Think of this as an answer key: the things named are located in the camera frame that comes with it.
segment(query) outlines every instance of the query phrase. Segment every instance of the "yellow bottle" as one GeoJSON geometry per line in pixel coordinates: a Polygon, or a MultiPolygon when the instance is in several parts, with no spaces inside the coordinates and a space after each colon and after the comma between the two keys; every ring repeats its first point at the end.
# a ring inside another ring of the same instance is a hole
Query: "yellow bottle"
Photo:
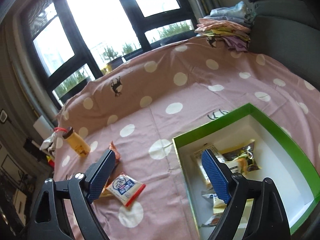
{"type": "Polygon", "coordinates": [[[68,142],[72,149],[81,157],[87,156],[90,152],[90,146],[75,132],[72,127],[68,127],[62,137],[68,142]]]}

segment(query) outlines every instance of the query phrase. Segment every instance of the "blue gripper pad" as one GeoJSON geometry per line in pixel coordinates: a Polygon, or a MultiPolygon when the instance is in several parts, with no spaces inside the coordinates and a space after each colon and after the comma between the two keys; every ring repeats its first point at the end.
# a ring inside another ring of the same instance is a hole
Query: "blue gripper pad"
{"type": "MultiPolygon", "coordinates": [[[[229,203],[231,199],[231,195],[228,189],[229,182],[222,173],[221,169],[219,166],[224,165],[224,163],[220,163],[218,159],[214,156],[211,150],[205,150],[202,153],[201,156],[201,163],[202,166],[207,173],[209,180],[217,194],[217,197],[221,200],[223,200],[226,204],[229,203]]],[[[230,172],[227,175],[232,174],[232,172],[229,170],[229,168],[226,166],[228,171],[230,172]]]]}
{"type": "Polygon", "coordinates": [[[116,163],[116,155],[107,150],[97,163],[91,165],[85,172],[87,178],[87,201],[89,204],[98,199],[116,163]]]}

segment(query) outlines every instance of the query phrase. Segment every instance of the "green box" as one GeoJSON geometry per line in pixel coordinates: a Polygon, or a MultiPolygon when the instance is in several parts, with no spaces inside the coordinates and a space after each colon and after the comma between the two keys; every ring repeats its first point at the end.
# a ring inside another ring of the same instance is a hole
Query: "green box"
{"type": "Polygon", "coordinates": [[[253,152],[261,170],[249,172],[247,178],[273,179],[285,206],[291,234],[303,224],[320,200],[320,177],[308,157],[267,115],[252,104],[246,104],[173,138],[191,211],[203,240],[208,239],[213,228],[199,226],[204,223],[204,216],[209,219],[212,210],[208,210],[209,207],[203,202],[205,200],[201,199],[200,191],[205,190],[205,185],[200,182],[191,155],[206,143],[213,143],[218,150],[223,150],[251,138],[256,140],[253,152]]]}

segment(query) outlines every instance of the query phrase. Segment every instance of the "purple folded cloth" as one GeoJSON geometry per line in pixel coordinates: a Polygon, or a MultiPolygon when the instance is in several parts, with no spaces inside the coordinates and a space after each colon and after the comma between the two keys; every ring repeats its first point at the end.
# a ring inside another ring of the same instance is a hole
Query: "purple folded cloth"
{"type": "Polygon", "coordinates": [[[247,43],[237,36],[220,36],[220,38],[228,44],[229,48],[236,49],[236,51],[248,51],[247,43]]]}

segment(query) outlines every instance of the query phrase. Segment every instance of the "bed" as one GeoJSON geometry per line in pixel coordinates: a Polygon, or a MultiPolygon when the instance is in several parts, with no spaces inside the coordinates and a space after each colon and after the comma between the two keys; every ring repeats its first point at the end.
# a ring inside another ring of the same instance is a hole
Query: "bed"
{"type": "MultiPolygon", "coordinates": [[[[124,171],[147,186],[131,208],[115,197],[92,208],[110,239],[198,239],[172,138],[246,103],[281,126],[320,172],[320,93],[276,60],[215,46],[206,37],[147,52],[88,85],[63,106],[59,126],[72,126],[91,146],[80,158],[58,138],[54,180],[96,162],[113,141],[124,171]]],[[[66,201],[76,239],[82,239],[66,201]]]]}

